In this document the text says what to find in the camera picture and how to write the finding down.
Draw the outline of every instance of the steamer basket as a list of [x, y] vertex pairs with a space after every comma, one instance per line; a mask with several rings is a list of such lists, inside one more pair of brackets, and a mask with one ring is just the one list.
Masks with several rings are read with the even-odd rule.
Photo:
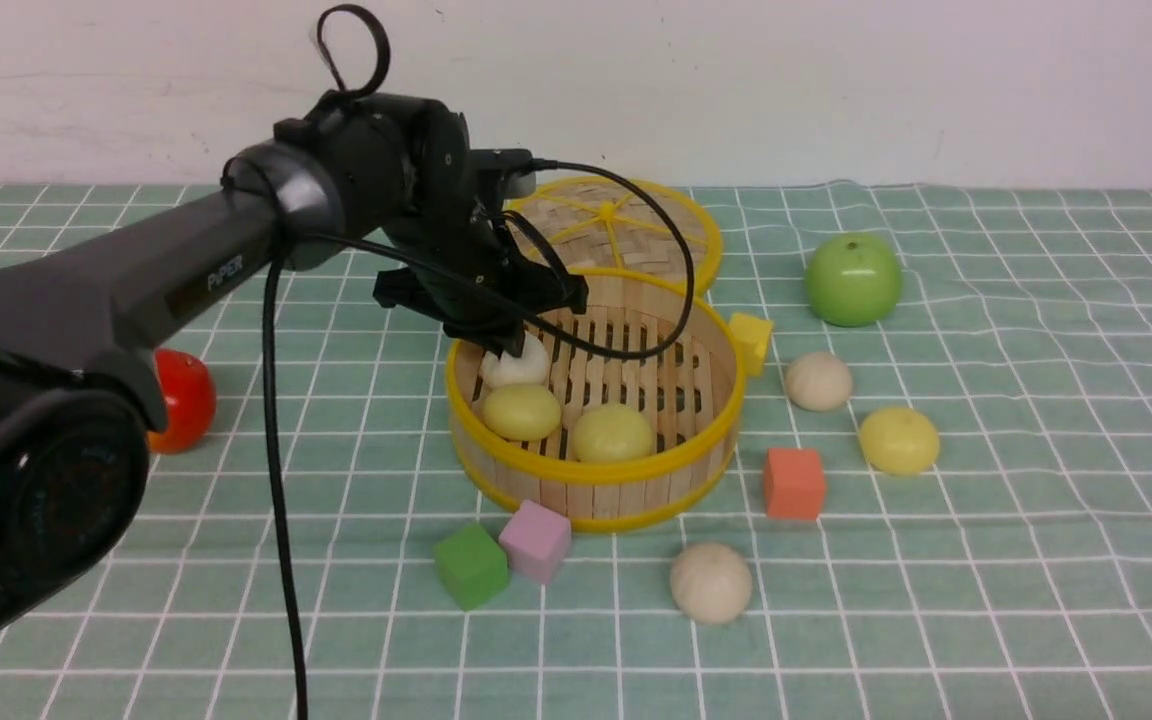
[[[575, 270], [589, 281], [585, 314], [545, 316], [604, 347], [639, 350], [673, 329], [684, 294], [627, 270]], [[452, 441], [475, 486], [506, 510], [524, 500], [567, 516], [577, 532], [631, 530], [698, 502], [732, 462], [745, 400], [745, 362], [721, 316], [699, 297], [670, 351], [646, 361], [602, 359], [536, 328], [553, 359], [550, 391], [562, 425], [540, 442], [509, 442], [480, 419], [488, 389], [483, 350], [456, 341], [447, 361]], [[637, 406], [657, 429], [653, 456], [614, 464], [570, 458], [568, 433], [582, 411], [604, 402]]]
[[[704, 295], [722, 263], [723, 234], [718, 223], [682, 192], [637, 179], [632, 182], [679, 226], [696, 266], [696, 295]], [[682, 251], [669, 228], [639, 196], [608, 179], [561, 179], [509, 202], [509, 209], [536, 225], [569, 270], [634, 270], [685, 289]], [[540, 260], [540, 252], [525, 237], [517, 241], [526, 258]]]

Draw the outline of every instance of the tomato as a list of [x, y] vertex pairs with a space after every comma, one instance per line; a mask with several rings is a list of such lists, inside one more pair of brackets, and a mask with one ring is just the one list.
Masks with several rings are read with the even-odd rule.
[[202, 359], [160, 347], [154, 351], [162, 400], [168, 406], [168, 429], [150, 432], [150, 449], [177, 454], [197, 445], [217, 416], [217, 387]]

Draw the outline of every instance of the green apple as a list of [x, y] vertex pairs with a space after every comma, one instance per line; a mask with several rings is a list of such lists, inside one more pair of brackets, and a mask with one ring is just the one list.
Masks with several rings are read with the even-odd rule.
[[855, 328], [886, 318], [900, 302], [904, 273], [887, 241], [842, 233], [818, 247], [808, 264], [808, 304], [825, 323]]

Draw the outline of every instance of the wall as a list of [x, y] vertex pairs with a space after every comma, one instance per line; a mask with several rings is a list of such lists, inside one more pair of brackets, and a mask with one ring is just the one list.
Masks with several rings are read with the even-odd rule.
[[[0, 0], [0, 182], [214, 182], [328, 86], [306, 1]], [[372, 0], [387, 89], [673, 183], [1152, 185], [1152, 1]], [[364, 81], [355, 20], [333, 47]]]

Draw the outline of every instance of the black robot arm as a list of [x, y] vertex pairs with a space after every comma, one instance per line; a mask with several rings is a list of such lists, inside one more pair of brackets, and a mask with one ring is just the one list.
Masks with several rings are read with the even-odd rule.
[[0, 268], [0, 628], [122, 537], [145, 430], [166, 429], [152, 351], [275, 252], [311, 270], [382, 232], [412, 264], [379, 274], [379, 304], [492, 353], [521, 353], [524, 320], [465, 281], [535, 314], [584, 313], [584, 279], [524, 258], [499, 220], [531, 177], [529, 152], [471, 150], [442, 103], [333, 91], [238, 152], [219, 190]]
[[[342, 250], [319, 236], [381, 229], [394, 249], [471, 278], [532, 313], [584, 311], [584, 279], [524, 258], [500, 205], [525, 195], [524, 150], [471, 150], [465, 120], [437, 100], [372, 94], [320, 103], [238, 152], [220, 190], [37, 260], [0, 268], [0, 353], [128, 388], [151, 429], [166, 410], [150, 354], [268, 264], [282, 232], [289, 270]], [[264, 182], [285, 209], [280, 227]], [[492, 353], [521, 353], [524, 323], [442, 275], [406, 266], [376, 280], [407, 306]]]

